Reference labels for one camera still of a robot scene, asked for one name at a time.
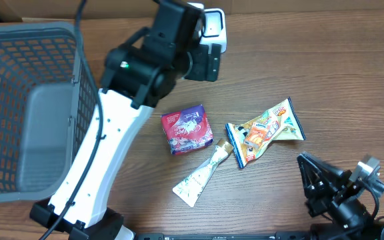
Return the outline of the white barcode scanner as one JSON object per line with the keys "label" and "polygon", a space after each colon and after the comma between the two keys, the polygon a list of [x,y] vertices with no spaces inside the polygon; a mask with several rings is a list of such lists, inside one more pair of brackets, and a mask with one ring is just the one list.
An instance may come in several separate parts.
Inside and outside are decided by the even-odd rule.
{"label": "white barcode scanner", "polygon": [[188,2],[188,4],[202,9],[205,14],[205,32],[200,40],[200,44],[219,44],[221,52],[226,52],[227,30],[224,11],[220,8],[205,9],[202,3]]}

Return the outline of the white tube pouch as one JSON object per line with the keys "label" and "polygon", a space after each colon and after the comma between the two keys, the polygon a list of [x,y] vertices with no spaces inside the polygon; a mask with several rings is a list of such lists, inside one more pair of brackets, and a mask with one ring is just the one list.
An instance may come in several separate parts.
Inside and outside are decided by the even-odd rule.
{"label": "white tube pouch", "polygon": [[220,139],[210,158],[174,186],[174,194],[181,198],[188,206],[194,207],[216,168],[230,156],[232,151],[232,144],[224,139]]}

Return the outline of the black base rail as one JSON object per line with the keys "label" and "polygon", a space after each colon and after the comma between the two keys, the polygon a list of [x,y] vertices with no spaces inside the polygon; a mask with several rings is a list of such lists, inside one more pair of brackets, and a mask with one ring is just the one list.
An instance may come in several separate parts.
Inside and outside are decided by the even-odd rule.
{"label": "black base rail", "polygon": [[312,236],[307,231],[278,231],[266,234],[240,235],[165,235],[162,233],[136,234],[134,240],[310,240]]}

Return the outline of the small orange juice carton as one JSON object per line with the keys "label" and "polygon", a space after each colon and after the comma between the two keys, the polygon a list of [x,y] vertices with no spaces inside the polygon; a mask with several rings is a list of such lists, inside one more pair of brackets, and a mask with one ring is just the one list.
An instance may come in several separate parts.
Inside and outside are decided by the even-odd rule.
{"label": "small orange juice carton", "polygon": [[260,124],[254,123],[251,126],[246,138],[244,139],[244,144],[258,149],[263,146],[265,142],[268,142],[268,140],[270,140],[270,136],[268,136],[268,133],[268,128]]}

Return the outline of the cream snack bag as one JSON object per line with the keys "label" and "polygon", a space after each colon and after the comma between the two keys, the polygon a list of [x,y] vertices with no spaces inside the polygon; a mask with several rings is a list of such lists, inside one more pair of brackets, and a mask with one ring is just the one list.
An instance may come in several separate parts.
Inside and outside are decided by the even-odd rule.
{"label": "cream snack bag", "polygon": [[[270,140],[258,149],[244,144],[244,139],[254,123],[268,128],[268,136],[270,136]],[[241,169],[249,162],[260,158],[272,141],[306,140],[303,128],[295,114],[292,100],[289,97],[246,123],[227,123],[225,128],[233,146],[238,166]]]}

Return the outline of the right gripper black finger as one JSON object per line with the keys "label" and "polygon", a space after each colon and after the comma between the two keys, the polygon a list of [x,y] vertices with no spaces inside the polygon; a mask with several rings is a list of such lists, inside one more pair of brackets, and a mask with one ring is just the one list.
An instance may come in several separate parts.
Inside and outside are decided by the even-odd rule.
{"label": "right gripper black finger", "polygon": [[344,172],[344,170],[335,167],[334,165],[331,165],[306,151],[302,152],[301,156],[309,163],[312,163],[314,166],[316,166],[316,168],[318,168],[320,171],[326,171],[338,177],[342,176]]}
{"label": "right gripper black finger", "polygon": [[320,171],[316,166],[304,159],[301,154],[297,157],[297,162],[301,172],[305,197],[308,200],[331,198],[330,173]]}

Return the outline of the grey plastic shopping basket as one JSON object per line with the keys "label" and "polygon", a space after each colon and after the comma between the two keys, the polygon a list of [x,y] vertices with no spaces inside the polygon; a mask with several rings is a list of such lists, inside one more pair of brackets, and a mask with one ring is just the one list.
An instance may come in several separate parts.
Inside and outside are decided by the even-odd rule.
{"label": "grey plastic shopping basket", "polygon": [[72,24],[0,26],[0,203],[56,192],[94,108]]}

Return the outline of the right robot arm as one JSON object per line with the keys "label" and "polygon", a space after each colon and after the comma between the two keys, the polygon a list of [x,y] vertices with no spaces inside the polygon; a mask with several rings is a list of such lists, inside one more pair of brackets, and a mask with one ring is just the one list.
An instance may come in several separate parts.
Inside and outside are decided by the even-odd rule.
{"label": "right robot arm", "polygon": [[366,155],[352,171],[308,152],[297,162],[309,215],[330,220],[312,225],[303,239],[384,239],[384,216],[377,215],[384,194],[380,160]]}

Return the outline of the red purple snack pack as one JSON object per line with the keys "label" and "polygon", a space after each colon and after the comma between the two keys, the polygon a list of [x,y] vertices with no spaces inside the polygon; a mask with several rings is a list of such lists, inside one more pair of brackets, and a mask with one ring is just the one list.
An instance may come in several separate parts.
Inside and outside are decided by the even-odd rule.
{"label": "red purple snack pack", "polygon": [[188,153],[212,144],[213,132],[202,105],[161,116],[172,155]]}

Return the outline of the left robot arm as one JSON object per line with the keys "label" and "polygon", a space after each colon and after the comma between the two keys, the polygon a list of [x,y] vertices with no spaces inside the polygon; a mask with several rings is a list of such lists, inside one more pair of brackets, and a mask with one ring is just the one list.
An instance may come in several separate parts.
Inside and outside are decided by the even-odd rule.
{"label": "left robot arm", "polygon": [[47,234],[132,240],[123,216],[107,206],[111,187],[136,134],[176,81],[217,80],[227,48],[225,14],[199,3],[160,1],[152,26],[108,52],[100,82],[85,58],[80,20],[76,14],[77,53],[95,108],[68,174],[51,198],[33,205],[30,217]]}

